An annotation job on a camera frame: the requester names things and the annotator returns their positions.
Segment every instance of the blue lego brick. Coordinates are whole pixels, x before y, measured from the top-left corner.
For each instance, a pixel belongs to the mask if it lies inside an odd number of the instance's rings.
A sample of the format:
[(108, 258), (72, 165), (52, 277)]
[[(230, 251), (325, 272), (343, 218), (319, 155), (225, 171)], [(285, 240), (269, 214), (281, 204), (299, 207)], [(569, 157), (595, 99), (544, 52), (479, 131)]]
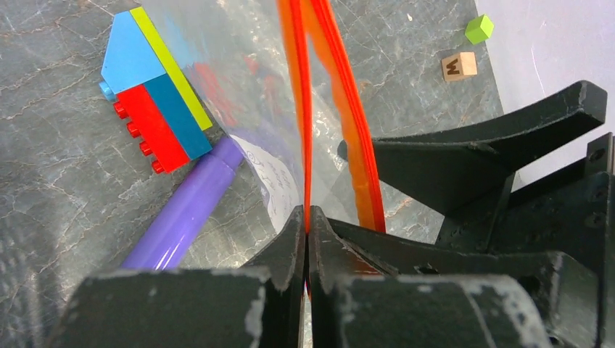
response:
[(111, 92), (122, 93), (165, 73), (131, 13), (115, 15), (101, 71)]
[(211, 151), (210, 142), (192, 117), (169, 75), (151, 79), (144, 86), (190, 160)]
[(102, 81), (98, 84), (98, 86), (100, 87), (100, 91), (102, 92), (102, 95), (105, 97), (106, 100), (108, 100), (109, 102), (117, 101), (117, 96), (113, 93), (113, 91), (111, 91), (111, 88), (109, 87), (108, 83)]

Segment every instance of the purple marker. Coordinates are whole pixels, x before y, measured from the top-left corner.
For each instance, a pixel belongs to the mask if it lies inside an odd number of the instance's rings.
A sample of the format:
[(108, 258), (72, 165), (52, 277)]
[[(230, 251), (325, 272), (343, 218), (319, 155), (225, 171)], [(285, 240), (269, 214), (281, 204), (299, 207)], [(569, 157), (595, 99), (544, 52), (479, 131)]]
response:
[(122, 268), (175, 268), (235, 178), (244, 159), (237, 145), (222, 138), (203, 156), (126, 257)]

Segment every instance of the marble countertop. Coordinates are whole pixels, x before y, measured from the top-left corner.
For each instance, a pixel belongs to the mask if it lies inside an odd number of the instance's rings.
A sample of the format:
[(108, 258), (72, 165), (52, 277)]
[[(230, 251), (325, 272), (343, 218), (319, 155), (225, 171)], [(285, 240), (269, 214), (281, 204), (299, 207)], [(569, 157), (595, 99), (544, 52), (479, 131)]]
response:
[[(472, 0), (331, 3), (375, 134), (501, 115), (487, 50), (463, 36), (476, 17)], [(41, 347), (83, 277), (117, 267), (189, 171), (155, 175), (97, 85), (112, 14), (138, 5), (0, 2), (2, 347)], [(476, 53), (479, 75), (445, 83), (440, 60), (462, 50)], [(223, 133), (206, 134), (215, 141)], [(442, 217), (410, 198), (400, 202), (386, 211), (389, 230), (433, 241)], [(273, 234), (243, 164), (182, 265), (240, 266)]]

